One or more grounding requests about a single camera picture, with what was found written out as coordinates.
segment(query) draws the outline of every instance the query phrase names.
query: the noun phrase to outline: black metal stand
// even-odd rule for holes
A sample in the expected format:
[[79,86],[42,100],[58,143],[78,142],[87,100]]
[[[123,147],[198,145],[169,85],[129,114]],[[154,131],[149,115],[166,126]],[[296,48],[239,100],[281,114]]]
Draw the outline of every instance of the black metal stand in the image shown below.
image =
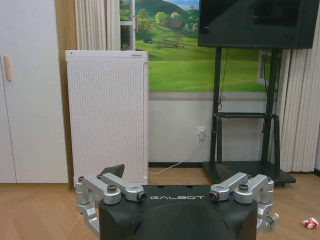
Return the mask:
[[[273,114],[275,87],[277,72],[280,66],[279,49],[272,50],[268,94],[265,113],[252,112],[218,112],[219,106],[219,89],[220,89],[220,72],[221,72],[221,55],[222,48],[217,47],[215,52],[214,68],[214,87],[213,87],[213,109],[212,109],[212,130],[210,145],[210,160],[203,162],[203,167],[215,183],[221,182],[221,178],[216,168],[216,163],[223,164],[229,168],[232,173],[243,172],[255,176],[263,174],[270,176],[276,184],[295,183],[294,179],[288,173],[280,169],[280,126],[279,117]],[[254,118],[264,119],[263,141],[261,161],[227,161],[222,160],[222,118]],[[274,123],[274,164],[268,162],[271,121]]]

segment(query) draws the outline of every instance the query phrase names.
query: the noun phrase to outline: hill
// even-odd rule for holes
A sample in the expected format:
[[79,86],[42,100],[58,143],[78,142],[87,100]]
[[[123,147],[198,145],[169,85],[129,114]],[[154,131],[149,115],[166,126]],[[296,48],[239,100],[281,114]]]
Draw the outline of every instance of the hill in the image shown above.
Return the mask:
[[198,9],[190,9],[190,10],[187,10],[186,12],[192,16],[197,17],[197,18],[199,17],[199,10]]
[[181,14],[183,20],[187,20],[190,16],[195,16],[177,5],[163,0],[135,0],[135,11],[138,12],[140,9],[146,9],[150,17],[153,18],[158,12],[164,12],[168,15],[176,12]]

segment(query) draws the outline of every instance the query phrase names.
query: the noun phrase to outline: stand base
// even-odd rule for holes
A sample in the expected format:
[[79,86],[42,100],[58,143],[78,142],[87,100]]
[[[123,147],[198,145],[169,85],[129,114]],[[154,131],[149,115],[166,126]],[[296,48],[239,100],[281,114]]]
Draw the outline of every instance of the stand base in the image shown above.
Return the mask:
[[[216,168],[216,162],[210,163],[204,161],[202,165],[207,176],[215,184],[222,182]],[[271,162],[266,162],[262,165],[261,161],[225,161],[223,165],[228,167],[232,175],[238,172],[250,174],[252,177],[255,177],[257,174],[262,174],[271,177],[275,184],[282,186],[296,182],[294,177],[282,170],[279,175],[275,176],[275,166]]]

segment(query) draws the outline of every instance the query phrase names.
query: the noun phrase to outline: white air purifier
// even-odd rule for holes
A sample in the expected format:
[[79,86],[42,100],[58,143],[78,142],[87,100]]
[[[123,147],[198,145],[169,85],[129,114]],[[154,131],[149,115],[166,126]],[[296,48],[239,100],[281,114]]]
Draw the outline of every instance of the white air purifier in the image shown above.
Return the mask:
[[125,165],[123,178],[148,183],[148,53],[65,52],[74,178]]

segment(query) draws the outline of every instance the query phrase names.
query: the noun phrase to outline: black tv screen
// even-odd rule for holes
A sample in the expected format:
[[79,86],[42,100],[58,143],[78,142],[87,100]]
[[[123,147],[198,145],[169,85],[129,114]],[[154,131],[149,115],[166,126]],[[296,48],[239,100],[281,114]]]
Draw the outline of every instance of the black tv screen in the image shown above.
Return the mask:
[[319,0],[200,0],[202,47],[310,49]]

